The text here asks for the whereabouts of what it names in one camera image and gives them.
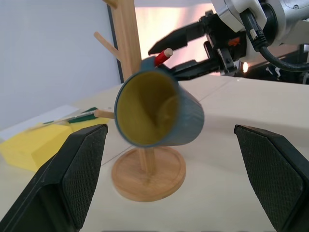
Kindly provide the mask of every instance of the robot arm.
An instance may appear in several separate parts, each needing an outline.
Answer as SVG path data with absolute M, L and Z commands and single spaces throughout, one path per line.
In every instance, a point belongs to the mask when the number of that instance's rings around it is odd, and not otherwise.
M 206 12 L 196 23 L 173 31 L 149 51 L 173 50 L 206 35 L 209 59 L 192 60 L 172 69 L 162 66 L 179 80 L 190 80 L 211 72 L 233 74 L 233 61 L 251 61 L 260 52 L 273 65 L 291 72 L 304 72 L 309 65 L 285 63 L 267 50 L 281 44 L 309 44 L 309 0 L 216 0 L 216 14 Z

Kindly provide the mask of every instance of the light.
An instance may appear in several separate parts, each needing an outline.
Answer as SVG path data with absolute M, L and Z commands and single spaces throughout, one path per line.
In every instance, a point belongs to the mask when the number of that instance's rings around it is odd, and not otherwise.
M 248 63 L 247 63 L 247 62 L 244 62 L 244 63 L 243 63 L 243 66 L 242 66 L 243 72 L 246 73 L 246 72 L 248 71 L 248 68 L 249 68 Z

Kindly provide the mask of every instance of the round wooden base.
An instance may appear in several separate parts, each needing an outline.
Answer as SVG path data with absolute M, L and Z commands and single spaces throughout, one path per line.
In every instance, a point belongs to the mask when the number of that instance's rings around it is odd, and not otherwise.
M 112 168 L 112 181 L 124 197 L 137 202 L 153 202 L 173 194 L 183 184 L 186 168 L 181 154 L 169 147 L 154 148 L 155 172 L 141 169 L 139 151 L 122 155 Z

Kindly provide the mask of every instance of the paper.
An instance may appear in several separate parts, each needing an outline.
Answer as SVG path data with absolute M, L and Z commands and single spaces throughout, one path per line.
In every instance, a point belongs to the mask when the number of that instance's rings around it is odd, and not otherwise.
M 43 123 L 43 122 L 61 119 L 65 116 L 73 114 L 74 112 L 77 112 L 79 110 L 80 109 L 78 109 L 76 107 L 72 107 L 70 105 L 63 105 L 63 106 L 58 107 L 54 110 L 46 112 L 42 115 L 31 118 L 27 121 L 18 123 L 16 125 L 12 126 L 12 127 L 9 127 L 5 130 L 0 131 L 0 139 L 8 140 L 8 139 L 12 138 L 13 136 L 25 131 L 26 129 L 33 127 L 37 123 Z

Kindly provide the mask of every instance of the wooden mug stand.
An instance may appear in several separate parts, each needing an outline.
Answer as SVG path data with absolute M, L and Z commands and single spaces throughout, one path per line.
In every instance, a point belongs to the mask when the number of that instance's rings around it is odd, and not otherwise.
M 120 62 L 124 81 L 140 69 L 141 54 L 134 0 L 103 0 L 112 9 L 118 49 L 100 33 L 96 39 Z M 124 197 L 151 202 L 173 194 L 183 183 L 186 165 L 181 154 L 169 147 L 134 148 L 112 168 L 112 181 Z

